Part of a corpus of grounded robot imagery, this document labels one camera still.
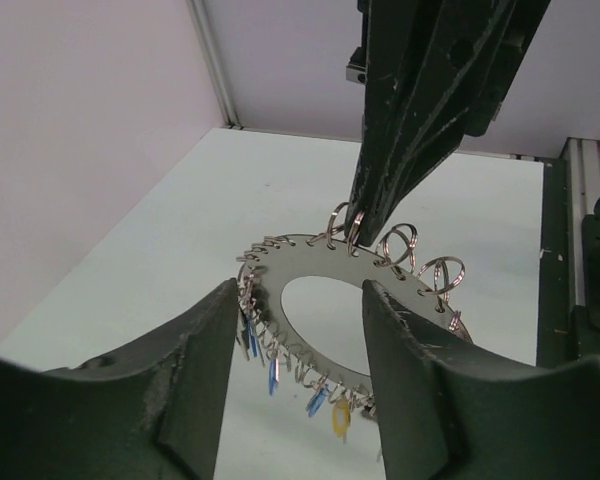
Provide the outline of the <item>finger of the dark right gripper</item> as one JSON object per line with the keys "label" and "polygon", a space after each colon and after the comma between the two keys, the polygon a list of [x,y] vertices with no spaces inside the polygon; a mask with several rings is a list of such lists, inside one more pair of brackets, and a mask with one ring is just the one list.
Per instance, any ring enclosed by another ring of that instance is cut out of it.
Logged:
{"label": "finger of the dark right gripper", "polygon": [[374,240],[406,195],[413,169],[404,125],[406,110],[428,52],[438,1],[360,1],[365,67],[361,146],[346,214],[346,233]]}
{"label": "finger of the dark right gripper", "polygon": [[549,6],[546,1],[438,2],[440,14],[404,121],[415,134],[404,198],[465,136],[486,133]]}

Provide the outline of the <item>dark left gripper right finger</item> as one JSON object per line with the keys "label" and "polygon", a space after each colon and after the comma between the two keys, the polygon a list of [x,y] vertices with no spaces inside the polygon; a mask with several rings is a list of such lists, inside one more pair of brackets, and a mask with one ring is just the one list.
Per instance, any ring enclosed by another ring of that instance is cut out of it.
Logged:
{"label": "dark left gripper right finger", "polygon": [[388,478],[600,479],[600,355],[532,367],[362,292]]}

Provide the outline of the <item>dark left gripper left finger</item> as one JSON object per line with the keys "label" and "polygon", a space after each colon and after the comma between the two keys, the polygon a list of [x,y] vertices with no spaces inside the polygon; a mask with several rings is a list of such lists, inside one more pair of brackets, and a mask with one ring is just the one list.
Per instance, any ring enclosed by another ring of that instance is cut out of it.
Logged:
{"label": "dark left gripper left finger", "polygon": [[0,479],[210,479],[237,283],[76,368],[0,358]]}

